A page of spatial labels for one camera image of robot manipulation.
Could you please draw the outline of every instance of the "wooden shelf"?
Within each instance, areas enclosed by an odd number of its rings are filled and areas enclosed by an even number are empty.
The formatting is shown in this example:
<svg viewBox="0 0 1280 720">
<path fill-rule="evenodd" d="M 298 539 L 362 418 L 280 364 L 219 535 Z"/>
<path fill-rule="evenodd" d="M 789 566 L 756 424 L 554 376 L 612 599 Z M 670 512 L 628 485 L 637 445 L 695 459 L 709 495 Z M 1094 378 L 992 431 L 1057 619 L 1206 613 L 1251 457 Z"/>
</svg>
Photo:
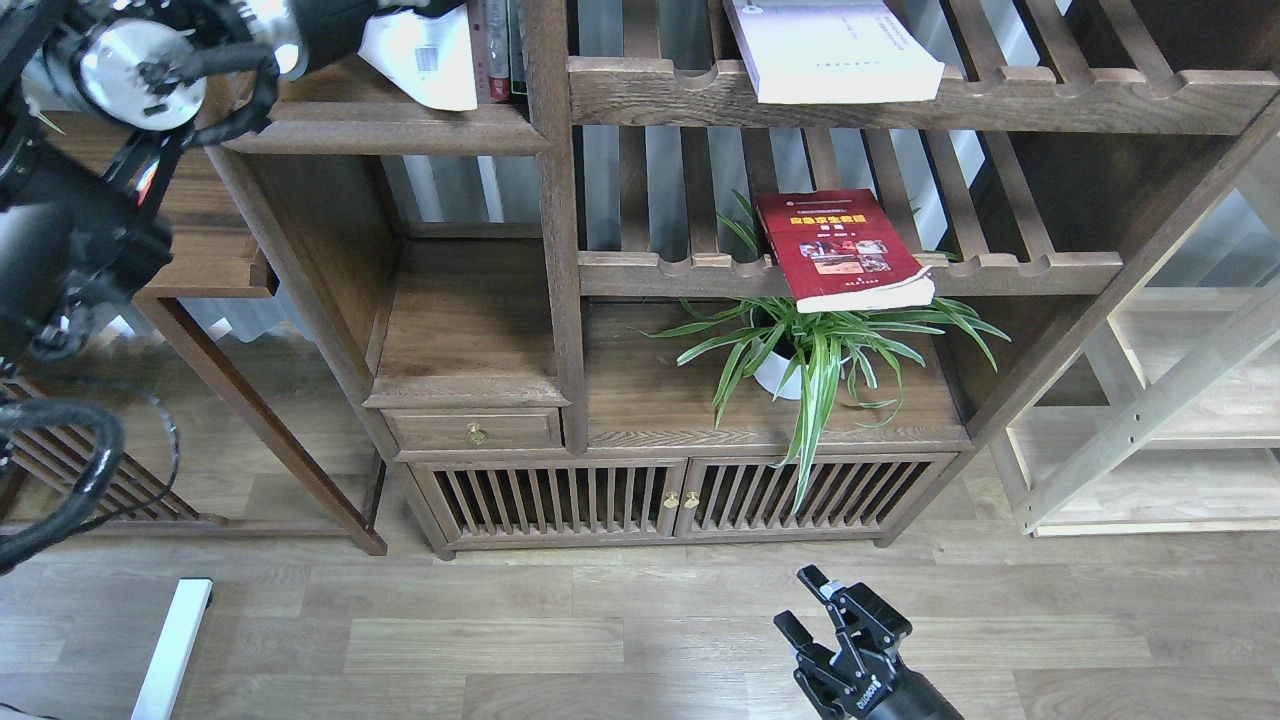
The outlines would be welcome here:
<svg viewBox="0 0 1280 720">
<path fill-rule="evenodd" d="M 128 131 L 81 113 L 49 113 L 65 135 L 49 140 L 95 173 L 108 168 Z M 187 152 L 160 215 L 173 225 L 173 263 L 160 269 L 145 297 L 270 297 L 275 274 L 209 158 Z"/>
<path fill-rule="evenodd" d="M 1032 414 L 992 443 L 1001 479 L 1036 487 L 1093 425 Z M 1038 536 L 1280 529 L 1280 464 L 1270 450 L 1139 450 L 1088 483 Z"/>
<path fill-rule="evenodd" d="M 307 155 L 536 155 L 548 147 L 521 105 L 424 108 L 360 58 L 282 83 L 271 120 L 227 146 Z"/>
<path fill-rule="evenodd" d="M 768 105 L 755 101 L 723 9 L 718 3 L 709 8 L 716 61 L 707 72 L 677 70 L 658 56 L 657 13 L 623 19 L 627 58 L 570 58 L 573 122 L 1238 135 L 1280 88 L 1266 64 L 1175 72 L 1144 23 L 1151 18 L 1140 17 L 1129 0 L 1107 0 L 1091 10 L 1091 24 L 1107 29 L 1091 29 L 1083 41 L 1056 6 L 1020 4 L 1025 29 L 1044 58 L 1042 67 L 1010 65 L 978 3 L 943 0 L 964 67 L 946 68 L 936 100 Z M 1097 38 L 1106 33 L 1117 44 L 1106 41 L 1103 53 Z"/>
<path fill-rule="evenodd" d="M 686 128 L 686 133 L 705 132 Z M 1060 252 L 1044 227 L 1036 199 L 1027 183 L 1014 146 L 1007 133 L 984 132 L 979 135 L 986 152 L 986 168 L 993 176 L 1007 199 L 1007 208 L 982 209 L 975 205 L 969 183 L 964 178 L 956 149 L 947 132 L 925 131 L 920 141 L 928 154 L 942 200 L 954 232 L 954 250 L 963 259 L 951 261 L 940 252 L 924 252 L 916 232 L 911 202 L 902 181 L 893 142 L 887 131 L 863 131 L 863 143 L 881 204 L 893 222 L 895 229 L 922 264 L 932 266 L 931 277 L 943 296 L 974 295 L 1096 295 L 1111 282 L 1123 263 L 1116 252 Z M 809 161 L 815 172 L 818 187 L 842 187 L 840 163 L 835 155 L 831 133 L 826 129 L 805 131 Z M 621 151 L 635 151 L 623 138 Z M 744 146 L 749 163 L 763 164 L 754 168 L 751 192 L 777 190 L 772 167 L 768 136 L 745 136 Z M 704 168 L 698 168 L 699 158 L 686 154 L 686 196 L 689 196 L 690 237 L 687 245 L 663 258 L 648 251 L 648 213 L 623 217 L 623 243 L 620 251 L 579 252 L 581 287 L 584 295 L 600 296 L 664 296 L 664 297 L 744 297 L 787 296 L 790 291 L 782 273 L 769 258 L 739 263 L 742 249 L 724 247 L 714 231 L 714 218 L 707 215 L 713 208 L 709 158 L 703 158 Z M 623 206 L 631 201 L 623 190 Z M 1007 222 L 995 223 L 998 236 L 989 237 L 991 217 L 1001 215 Z M 993 252 L 991 247 L 1005 250 Z"/>
<path fill-rule="evenodd" d="M 1009 132 L 1233 135 L 1248 127 L 1277 90 L 1272 73 L 1187 70 L 1179 90 L 1158 96 L 1143 73 L 1094 68 L 1078 94 L 1039 67 L 1000 67 L 992 83 L 947 67 L 936 100 L 877 105 L 756 102 L 741 60 L 704 74 L 671 60 L 571 58 L 573 122 L 584 126 L 737 126 L 792 128 L 975 128 Z"/>
<path fill-rule="evenodd" d="M 1253 288 L 1144 288 L 1115 316 L 1148 386 L 1257 295 Z M 1226 373 L 1161 427 L 1151 447 L 1280 447 L 1280 346 Z"/>
<path fill-rule="evenodd" d="M 774 402 L 748 379 L 716 428 L 710 401 L 724 355 L 708 354 L 677 368 L 676 356 L 696 340 L 650 340 L 636 332 L 672 328 L 689 319 L 675 304 L 591 305 L 586 327 L 589 446 L 658 455 L 781 455 L 795 424 L 795 402 Z M 897 418 L 883 428 L 863 428 L 859 424 L 874 424 L 890 410 L 860 410 L 841 391 L 822 452 L 954 452 L 970 447 L 932 345 L 927 338 L 905 341 L 924 355 L 928 368 L 904 364 L 906 398 Z M 882 368 L 881 377 L 892 375 Z M 890 400 L 896 389 L 882 387 L 859 396 Z"/>
<path fill-rule="evenodd" d="M 366 407 L 563 405 L 541 242 L 410 242 L 376 365 Z"/>
</svg>

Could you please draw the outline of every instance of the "shelf board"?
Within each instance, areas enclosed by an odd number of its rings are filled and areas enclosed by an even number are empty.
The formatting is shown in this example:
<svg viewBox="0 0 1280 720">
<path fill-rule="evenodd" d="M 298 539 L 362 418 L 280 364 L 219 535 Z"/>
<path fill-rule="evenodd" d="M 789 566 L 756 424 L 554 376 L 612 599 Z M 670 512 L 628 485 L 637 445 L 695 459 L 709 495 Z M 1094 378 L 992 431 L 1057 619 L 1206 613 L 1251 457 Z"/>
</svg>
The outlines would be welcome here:
<svg viewBox="0 0 1280 720">
<path fill-rule="evenodd" d="M 1006 483 L 1050 477 L 1092 423 L 1032 413 L 996 451 Z M 1038 536 L 1280 529 L 1280 464 L 1270 450 L 1160 450 L 1148 445 L 1050 515 Z"/>
<path fill-rule="evenodd" d="M 129 132 L 81 113 L 47 113 L 65 135 L 49 141 L 101 174 Z M 275 274 L 250 232 L 227 187 L 200 150 L 178 163 L 160 205 L 173 228 L 173 261 L 140 295 L 152 297 L 270 297 Z"/>
<path fill-rule="evenodd" d="M 415 102 L 360 58 L 280 83 L 271 124 L 227 143 L 306 155 L 536 155 L 549 143 L 515 104 L 451 113 Z"/>
<path fill-rule="evenodd" d="M 548 407 L 556 382 L 539 240 L 410 242 L 366 407 Z"/>
<path fill-rule="evenodd" d="M 1050 68 L 1001 67 L 997 82 L 975 83 L 952 65 L 924 102 L 772 105 L 755 100 L 741 60 L 689 74 L 666 59 L 575 56 L 568 70 L 573 122 L 584 126 L 1238 135 L 1280 90 L 1275 73 L 1258 70 L 1185 70 L 1161 96 L 1129 68 L 1097 68 L 1089 87 L 1066 88 Z"/>
<path fill-rule="evenodd" d="M 988 252 L 963 263 L 936 252 L 915 256 L 945 297 L 975 295 L 1097 295 L 1120 272 L 1115 252 L 1057 252 L 1036 263 Z M 724 252 L 669 263 L 657 252 L 579 252 L 582 295 L 630 297 L 787 297 L 772 258 L 737 263 Z"/>
<path fill-rule="evenodd" d="M 1115 315 L 1115 327 L 1155 383 L 1257 291 L 1146 288 Z M 1161 428 L 1152 447 L 1280 447 L 1280 343 L 1226 373 Z"/>
<path fill-rule="evenodd" d="M 635 329 L 654 332 L 689 320 L 678 305 L 668 302 L 591 305 L 586 328 L 589 447 L 781 455 L 795 424 L 796 402 L 774 402 L 746 379 L 716 428 L 710 401 L 724 354 L 712 352 L 677 368 L 676 356 L 698 342 L 695 338 L 650 340 Z M 924 337 L 904 340 L 924 355 L 928 366 L 904 364 L 906 398 L 897 418 L 882 428 L 860 427 L 877 423 L 890 410 L 860 410 L 841 389 L 823 434 L 823 452 L 955 452 L 970 447 L 932 343 Z M 887 368 L 879 374 L 892 377 Z M 882 387 L 860 397 L 890 400 L 896 391 Z"/>
</svg>

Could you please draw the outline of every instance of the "white book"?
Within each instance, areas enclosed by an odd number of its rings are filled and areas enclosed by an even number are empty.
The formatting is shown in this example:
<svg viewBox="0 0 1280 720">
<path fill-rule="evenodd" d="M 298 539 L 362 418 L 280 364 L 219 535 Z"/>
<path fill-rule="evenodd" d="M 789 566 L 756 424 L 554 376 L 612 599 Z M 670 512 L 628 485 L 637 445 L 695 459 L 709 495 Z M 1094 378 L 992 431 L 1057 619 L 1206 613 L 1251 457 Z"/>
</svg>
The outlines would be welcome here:
<svg viewBox="0 0 1280 720">
<path fill-rule="evenodd" d="M 760 102 L 933 100 L 946 67 L 881 0 L 724 0 Z"/>
</svg>

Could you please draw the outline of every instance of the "white paper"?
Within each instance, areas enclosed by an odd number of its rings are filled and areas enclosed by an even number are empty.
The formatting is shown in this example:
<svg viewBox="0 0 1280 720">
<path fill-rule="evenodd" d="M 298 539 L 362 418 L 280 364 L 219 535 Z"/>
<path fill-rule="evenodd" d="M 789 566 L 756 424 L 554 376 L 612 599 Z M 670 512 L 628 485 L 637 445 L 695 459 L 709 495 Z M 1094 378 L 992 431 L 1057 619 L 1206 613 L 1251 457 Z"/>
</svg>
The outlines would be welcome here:
<svg viewBox="0 0 1280 720">
<path fill-rule="evenodd" d="M 477 106 L 466 5 L 434 19 L 412 10 L 370 18 L 360 56 L 428 108 Z"/>
<path fill-rule="evenodd" d="M 760 102 L 932 100 L 940 63 L 879 0 L 724 0 Z"/>
</svg>

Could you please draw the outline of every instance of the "drawer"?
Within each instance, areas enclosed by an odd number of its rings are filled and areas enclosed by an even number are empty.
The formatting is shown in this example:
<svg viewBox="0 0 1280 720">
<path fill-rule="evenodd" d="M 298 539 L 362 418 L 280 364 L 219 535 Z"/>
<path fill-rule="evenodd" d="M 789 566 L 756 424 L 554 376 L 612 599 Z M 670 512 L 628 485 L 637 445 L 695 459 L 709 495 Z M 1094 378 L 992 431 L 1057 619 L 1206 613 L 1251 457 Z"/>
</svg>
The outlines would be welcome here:
<svg viewBox="0 0 1280 720">
<path fill-rule="evenodd" d="M 401 452 L 559 447 L 559 410 L 384 410 Z"/>
</svg>

